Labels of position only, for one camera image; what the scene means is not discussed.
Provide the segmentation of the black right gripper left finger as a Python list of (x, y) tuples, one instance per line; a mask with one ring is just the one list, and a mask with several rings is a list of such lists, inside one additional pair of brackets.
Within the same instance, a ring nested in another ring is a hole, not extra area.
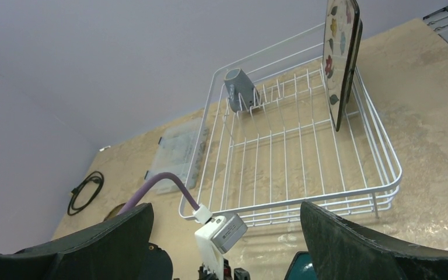
[(143, 203), (59, 239), (0, 254), (0, 279), (138, 279), (153, 222), (152, 204)]

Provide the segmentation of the square floral plate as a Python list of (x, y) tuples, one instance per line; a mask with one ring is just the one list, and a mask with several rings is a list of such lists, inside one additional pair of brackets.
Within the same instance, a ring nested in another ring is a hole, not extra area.
[(356, 0), (328, 1), (323, 42), (323, 78), (332, 124), (340, 130), (349, 102), (362, 37)]

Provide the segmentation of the grey printed mug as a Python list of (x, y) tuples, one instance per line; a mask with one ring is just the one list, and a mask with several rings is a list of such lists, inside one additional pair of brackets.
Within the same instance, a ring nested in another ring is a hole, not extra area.
[(224, 78), (229, 107), (233, 112), (250, 111), (260, 104), (261, 97), (249, 76), (241, 69), (229, 70)]

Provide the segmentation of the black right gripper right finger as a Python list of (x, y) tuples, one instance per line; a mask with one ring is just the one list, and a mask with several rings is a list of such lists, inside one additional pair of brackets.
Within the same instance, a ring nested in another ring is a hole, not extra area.
[(391, 237), (312, 202), (300, 223), (318, 279), (448, 279), (448, 251)]

